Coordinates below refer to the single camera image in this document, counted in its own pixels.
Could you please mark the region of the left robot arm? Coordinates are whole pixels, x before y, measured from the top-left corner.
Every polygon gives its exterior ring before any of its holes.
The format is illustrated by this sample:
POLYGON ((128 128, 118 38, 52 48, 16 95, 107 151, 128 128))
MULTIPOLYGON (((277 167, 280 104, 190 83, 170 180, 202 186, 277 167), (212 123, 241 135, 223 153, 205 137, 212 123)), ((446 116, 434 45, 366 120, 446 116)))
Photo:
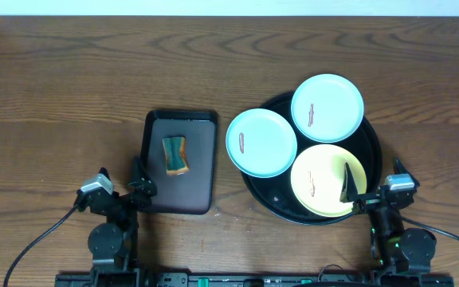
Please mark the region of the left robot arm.
POLYGON ((143 161, 131 162, 129 193, 119 195, 105 168, 86 180, 78 191, 79 208, 87 207, 106 222, 96 226, 88 237, 92 253, 92 286, 149 286, 153 276, 138 267, 137 215, 151 205, 157 187, 146 173, 143 161))

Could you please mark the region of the yellow plate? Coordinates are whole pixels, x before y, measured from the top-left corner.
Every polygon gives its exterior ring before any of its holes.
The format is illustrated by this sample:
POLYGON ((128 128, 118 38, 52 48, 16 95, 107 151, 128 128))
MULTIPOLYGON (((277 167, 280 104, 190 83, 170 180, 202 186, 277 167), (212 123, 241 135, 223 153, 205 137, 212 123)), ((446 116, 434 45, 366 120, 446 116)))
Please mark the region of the yellow plate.
POLYGON ((352 204, 341 202, 345 166, 351 169, 360 194, 367 191, 367 176, 359 160, 332 144, 318 144, 302 151, 290 173, 292 191, 314 214, 336 218, 350 214, 352 204))

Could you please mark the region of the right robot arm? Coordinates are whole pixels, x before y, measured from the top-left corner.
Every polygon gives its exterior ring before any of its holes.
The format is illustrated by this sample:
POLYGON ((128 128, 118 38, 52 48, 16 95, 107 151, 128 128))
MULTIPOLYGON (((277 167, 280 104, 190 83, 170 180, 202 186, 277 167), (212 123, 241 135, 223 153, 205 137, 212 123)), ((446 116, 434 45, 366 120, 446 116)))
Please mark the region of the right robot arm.
POLYGON ((405 228, 399 211, 414 202, 420 183, 396 159, 394 174, 371 193, 360 194, 350 166, 343 166, 340 202, 352 204, 352 214, 367 214, 371 221, 372 255, 381 262, 370 279, 377 285, 394 280, 422 283, 430 272, 437 240, 433 233, 420 228, 405 228))

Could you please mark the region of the green orange sponge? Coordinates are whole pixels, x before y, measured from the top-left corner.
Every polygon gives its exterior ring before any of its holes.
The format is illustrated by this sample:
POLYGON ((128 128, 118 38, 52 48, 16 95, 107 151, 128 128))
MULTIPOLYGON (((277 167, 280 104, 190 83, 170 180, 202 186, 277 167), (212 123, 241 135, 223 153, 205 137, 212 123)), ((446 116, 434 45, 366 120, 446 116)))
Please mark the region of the green orange sponge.
POLYGON ((186 139, 183 136, 164 138, 163 149, 168 175, 181 175, 190 170, 186 160, 186 139))

